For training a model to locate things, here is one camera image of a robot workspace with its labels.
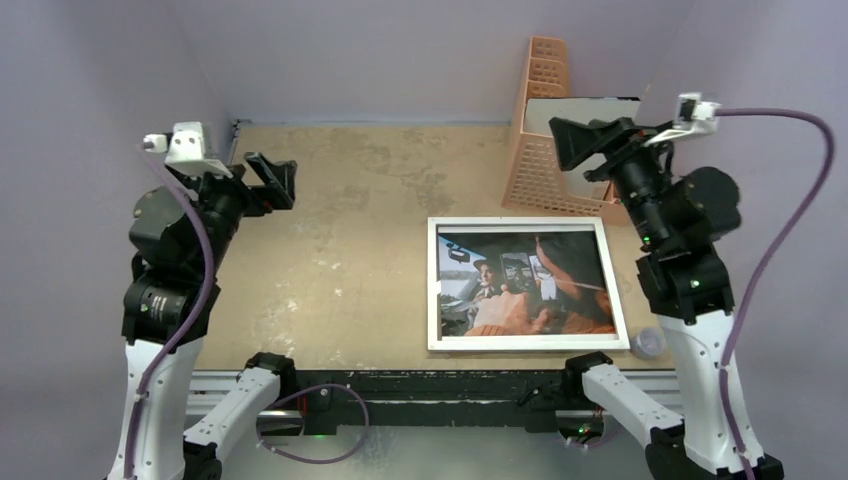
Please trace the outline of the printed photo of driver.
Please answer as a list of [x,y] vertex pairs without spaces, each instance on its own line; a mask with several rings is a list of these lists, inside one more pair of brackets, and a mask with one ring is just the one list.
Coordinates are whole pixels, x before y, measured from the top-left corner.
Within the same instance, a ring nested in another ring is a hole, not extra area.
[[616,333],[593,231],[456,232],[436,239],[441,336]]

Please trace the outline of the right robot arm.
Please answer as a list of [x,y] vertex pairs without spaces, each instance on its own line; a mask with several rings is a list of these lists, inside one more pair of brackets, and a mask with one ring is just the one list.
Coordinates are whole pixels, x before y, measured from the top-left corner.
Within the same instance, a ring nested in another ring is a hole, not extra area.
[[713,167],[675,177],[668,125],[553,118],[549,127],[562,170],[603,157],[585,177],[614,186],[640,237],[637,277],[673,354],[682,411],[660,404],[599,352],[567,362],[564,399],[607,411],[643,447],[656,479],[783,478],[750,424],[730,350],[735,300],[715,244],[740,226],[737,184]]

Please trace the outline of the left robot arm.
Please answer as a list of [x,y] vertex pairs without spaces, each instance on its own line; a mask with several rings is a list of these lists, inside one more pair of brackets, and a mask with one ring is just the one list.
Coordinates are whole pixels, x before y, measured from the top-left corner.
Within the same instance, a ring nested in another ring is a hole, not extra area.
[[267,406],[297,399],[294,363],[259,352],[236,384],[193,425],[190,382],[220,289],[217,273],[240,222],[295,201],[295,161],[259,152],[223,175],[189,177],[159,166],[161,186],[136,203],[132,281],[121,334],[127,394],[112,479],[218,479],[238,439]]

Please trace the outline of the white wooden picture frame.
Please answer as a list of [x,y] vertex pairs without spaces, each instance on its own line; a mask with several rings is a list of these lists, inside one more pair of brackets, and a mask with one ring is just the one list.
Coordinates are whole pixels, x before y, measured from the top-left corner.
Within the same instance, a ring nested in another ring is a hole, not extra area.
[[[560,232],[591,230],[596,234],[609,294],[613,303],[616,333],[607,335],[506,335],[443,337],[438,325],[437,235],[456,232]],[[590,217],[431,217],[428,220],[427,347],[432,352],[559,352],[578,350],[626,350],[630,346],[612,254],[603,224]]]

